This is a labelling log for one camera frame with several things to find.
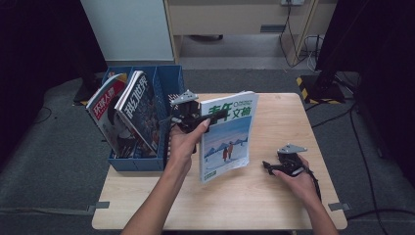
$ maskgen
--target person's right hand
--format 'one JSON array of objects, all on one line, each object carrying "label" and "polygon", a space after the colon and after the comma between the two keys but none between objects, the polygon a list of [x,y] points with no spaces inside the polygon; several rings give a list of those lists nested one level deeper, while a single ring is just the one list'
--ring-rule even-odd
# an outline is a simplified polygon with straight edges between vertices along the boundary
[{"label": "person's right hand", "polygon": [[[308,161],[299,155],[302,163],[308,167]],[[311,176],[303,171],[296,177],[287,175],[280,170],[272,170],[275,176],[281,178],[291,188],[293,193],[299,197],[304,203],[310,203],[314,200],[320,201],[315,191],[314,182]]]}]

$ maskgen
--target white cabinet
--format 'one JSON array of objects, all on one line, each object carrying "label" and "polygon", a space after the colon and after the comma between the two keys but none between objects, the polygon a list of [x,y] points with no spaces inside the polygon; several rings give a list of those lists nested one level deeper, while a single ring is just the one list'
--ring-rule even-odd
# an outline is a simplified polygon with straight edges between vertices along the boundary
[{"label": "white cabinet", "polygon": [[81,0],[108,62],[173,61],[162,0]]}]

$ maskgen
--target magazine holder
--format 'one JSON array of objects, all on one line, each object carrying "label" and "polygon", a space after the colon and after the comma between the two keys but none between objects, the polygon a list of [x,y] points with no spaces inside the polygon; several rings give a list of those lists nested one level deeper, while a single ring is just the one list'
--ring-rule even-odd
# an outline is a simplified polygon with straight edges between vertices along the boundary
[{"label": "magazine holder", "polygon": [[133,158],[115,159],[111,150],[109,163],[117,171],[163,171],[165,145],[168,145],[168,131],[170,121],[170,100],[184,93],[184,81],[181,66],[133,66],[133,67],[109,67],[104,75],[102,83],[112,74],[127,73],[128,81],[135,71],[143,71],[153,81],[153,87],[157,99],[157,113],[160,121],[161,135],[156,156],[143,158],[141,151],[136,148]]}]

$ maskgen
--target magazine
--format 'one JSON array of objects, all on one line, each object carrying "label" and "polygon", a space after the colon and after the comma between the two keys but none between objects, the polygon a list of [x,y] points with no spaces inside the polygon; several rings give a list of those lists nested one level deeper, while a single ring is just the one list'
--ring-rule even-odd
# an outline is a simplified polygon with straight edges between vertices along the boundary
[{"label": "magazine", "polygon": [[152,80],[145,73],[136,70],[115,109],[130,128],[138,134],[142,149],[148,149],[156,156],[160,141],[160,124],[156,110],[156,95]]},{"label": "magazine", "polygon": [[201,102],[201,115],[227,110],[228,116],[211,123],[200,144],[203,183],[250,162],[250,133],[258,95],[252,91]]},{"label": "magazine", "polygon": [[136,139],[114,109],[125,89],[126,73],[111,76],[85,107],[119,158],[131,156]]}]

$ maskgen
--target hand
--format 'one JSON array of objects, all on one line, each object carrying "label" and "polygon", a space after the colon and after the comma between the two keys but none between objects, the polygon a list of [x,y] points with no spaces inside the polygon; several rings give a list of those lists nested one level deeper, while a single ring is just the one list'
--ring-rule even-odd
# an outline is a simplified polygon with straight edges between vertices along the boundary
[{"label": "hand", "polygon": [[202,135],[207,131],[210,119],[206,119],[192,132],[186,134],[180,127],[175,125],[170,131],[170,159],[169,162],[184,166],[183,170],[188,172],[192,165],[192,156],[195,145],[200,141]]},{"label": "hand", "polygon": [[[301,155],[299,155],[302,163],[308,167],[308,161],[304,159]],[[296,177],[289,176],[280,170],[272,170],[272,172],[279,178],[281,178],[284,182],[288,184],[291,188],[293,193],[300,198],[304,203],[308,203],[310,201],[314,201],[318,199],[317,193],[315,191],[314,182],[311,176],[303,171]]]}]

